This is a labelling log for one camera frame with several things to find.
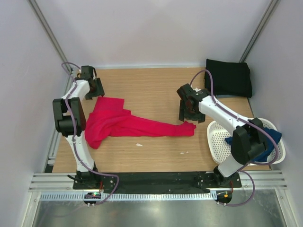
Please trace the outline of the red t shirt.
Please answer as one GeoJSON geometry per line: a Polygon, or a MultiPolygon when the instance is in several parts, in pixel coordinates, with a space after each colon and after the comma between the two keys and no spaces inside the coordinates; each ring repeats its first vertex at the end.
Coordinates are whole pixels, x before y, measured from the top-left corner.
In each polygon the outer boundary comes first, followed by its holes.
{"type": "Polygon", "coordinates": [[[97,98],[85,129],[85,139],[91,148],[98,149],[107,137],[191,137],[195,134],[193,123],[175,125],[134,116],[124,109],[124,101],[97,98]]]}

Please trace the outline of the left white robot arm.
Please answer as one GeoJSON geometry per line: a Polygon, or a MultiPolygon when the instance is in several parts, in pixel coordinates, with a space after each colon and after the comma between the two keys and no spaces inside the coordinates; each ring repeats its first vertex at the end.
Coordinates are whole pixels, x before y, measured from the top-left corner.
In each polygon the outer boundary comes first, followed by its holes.
{"type": "Polygon", "coordinates": [[[53,100],[55,128],[68,141],[76,160],[76,175],[70,178],[75,183],[96,189],[100,185],[100,175],[85,141],[86,118],[81,102],[83,99],[104,96],[105,92],[92,66],[78,67],[77,75],[69,76],[71,88],[64,96],[53,100]]]}

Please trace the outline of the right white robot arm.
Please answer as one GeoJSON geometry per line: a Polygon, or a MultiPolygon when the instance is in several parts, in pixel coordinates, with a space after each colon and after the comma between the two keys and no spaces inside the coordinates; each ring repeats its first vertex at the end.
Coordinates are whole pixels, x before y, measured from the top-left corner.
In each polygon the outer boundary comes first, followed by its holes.
{"type": "Polygon", "coordinates": [[[232,136],[230,155],[214,168],[213,180],[219,187],[229,184],[235,174],[268,148],[268,140],[275,150],[277,143],[264,131],[259,118],[244,117],[218,101],[206,89],[193,89],[190,84],[182,85],[177,94],[180,97],[179,120],[204,122],[213,118],[232,136]]]}

